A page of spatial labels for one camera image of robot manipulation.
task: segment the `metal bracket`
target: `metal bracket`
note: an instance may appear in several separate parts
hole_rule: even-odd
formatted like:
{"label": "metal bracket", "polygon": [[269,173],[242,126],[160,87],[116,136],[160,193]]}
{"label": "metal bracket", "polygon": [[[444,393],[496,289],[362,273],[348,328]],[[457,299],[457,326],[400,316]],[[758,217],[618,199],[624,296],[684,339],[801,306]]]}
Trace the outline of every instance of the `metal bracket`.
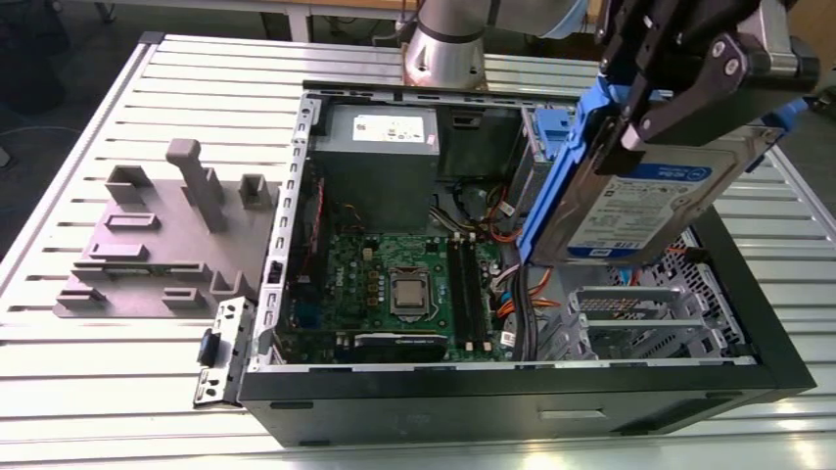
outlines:
{"label": "metal bracket", "polygon": [[237,390],[244,374],[256,307],[244,297],[218,303],[197,359],[202,365],[192,405],[194,409],[241,408]]}

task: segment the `metal table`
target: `metal table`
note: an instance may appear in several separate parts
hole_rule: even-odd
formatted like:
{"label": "metal table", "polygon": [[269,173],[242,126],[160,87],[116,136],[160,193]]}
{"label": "metal table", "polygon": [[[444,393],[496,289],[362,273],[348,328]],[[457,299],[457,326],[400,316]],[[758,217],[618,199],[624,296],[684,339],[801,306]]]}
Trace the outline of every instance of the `metal table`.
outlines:
{"label": "metal table", "polygon": [[[245,412],[190,410],[194,354],[209,320],[53,316],[114,165],[141,164],[150,177],[177,177],[164,149],[170,138],[190,137],[222,179],[257,172],[284,180],[300,82],[400,83],[400,61],[393,49],[174,35],[137,46],[0,265],[0,461],[46,459],[80,468],[104,460],[160,468],[149,459],[213,455],[189,463],[834,467],[836,225],[777,150],[716,207],[818,388],[668,437],[284,451]],[[594,73],[592,63],[486,57],[492,89],[577,95]]]}

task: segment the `black cable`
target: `black cable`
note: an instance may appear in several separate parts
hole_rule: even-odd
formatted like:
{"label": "black cable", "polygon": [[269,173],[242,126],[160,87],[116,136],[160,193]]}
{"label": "black cable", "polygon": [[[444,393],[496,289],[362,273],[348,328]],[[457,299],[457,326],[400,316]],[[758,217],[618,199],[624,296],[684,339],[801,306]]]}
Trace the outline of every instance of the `black cable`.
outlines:
{"label": "black cable", "polygon": [[518,362],[522,360],[525,355],[525,320],[522,316],[521,300],[518,298],[518,284],[520,284],[520,275],[514,272],[510,275],[510,302],[513,303],[513,318],[516,323],[516,331],[514,331],[514,341],[513,341],[513,351],[510,353],[510,360]]}
{"label": "black cable", "polygon": [[521,303],[517,309],[522,310],[522,318],[525,319],[525,353],[524,360],[537,360],[537,318],[534,311],[534,303],[528,294],[528,266],[520,264],[517,269],[517,275],[520,282],[517,288],[520,289]]}
{"label": "black cable", "polygon": [[[394,32],[393,32],[392,34],[386,34],[385,36],[373,36],[373,37],[370,38],[370,44],[372,44],[372,46],[376,46],[376,45],[377,45],[377,41],[382,41],[382,40],[386,40],[386,39],[394,39],[396,37],[398,37],[398,36],[400,36],[401,31],[404,30],[404,28],[406,27],[406,25],[408,25],[408,24],[412,24],[412,22],[413,22],[413,21],[418,18],[420,9],[422,8],[422,4],[424,4],[424,3],[425,3],[425,2],[417,1],[416,10],[413,11],[412,16],[409,17],[409,19],[408,19],[408,20],[405,20],[405,21],[401,23],[401,27],[394,28]],[[401,5],[402,5],[402,8],[404,8],[404,11],[401,11],[401,20],[402,20],[402,19],[404,19],[404,13],[405,13],[405,10],[406,10],[406,2],[404,2]]]}

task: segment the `screw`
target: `screw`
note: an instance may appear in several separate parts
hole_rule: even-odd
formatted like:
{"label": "screw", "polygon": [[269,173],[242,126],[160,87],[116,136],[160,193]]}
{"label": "screw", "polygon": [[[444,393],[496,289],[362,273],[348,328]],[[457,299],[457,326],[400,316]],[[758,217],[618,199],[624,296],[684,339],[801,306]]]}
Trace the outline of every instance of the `screw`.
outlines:
{"label": "screw", "polygon": [[733,75],[738,68],[740,68],[740,61],[737,59],[730,59],[726,62],[726,68],[725,68],[726,75]]}
{"label": "screw", "polygon": [[710,55],[713,57],[720,57],[722,51],[726,50],[726,43],[722,41],[714,42],[714,46],[710,48]]}

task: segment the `sticker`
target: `sticker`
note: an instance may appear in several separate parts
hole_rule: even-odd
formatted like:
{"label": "sticker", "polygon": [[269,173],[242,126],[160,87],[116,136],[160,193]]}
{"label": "sticker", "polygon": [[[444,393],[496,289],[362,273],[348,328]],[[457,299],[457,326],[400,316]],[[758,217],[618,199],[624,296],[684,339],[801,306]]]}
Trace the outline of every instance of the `sticker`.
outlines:
{"label": "sticker", "polygon": [[508,348],[513,348],[513,344],[516,343],[517,336],[509,331],[502,331],[501,335],[498,335],[498,344],[501,346],[506,346]]}
{"label": "sticker", "polygon": [[353,140],[421,144],[422,117],[358,115],[353,118]]}
{"label": "sticker", "polygon": [[613,176],[569,240],[569,254],[620,258],[641,250],[710,173],[706,166],[641,164]]}
{"label": "sticker", "polygon": [[510,206],[508,203],[505,203],[504,201],[501,201],[498,203],[498,209],[502,211],[502,213],[508,216],[513,215],[513,206]]}

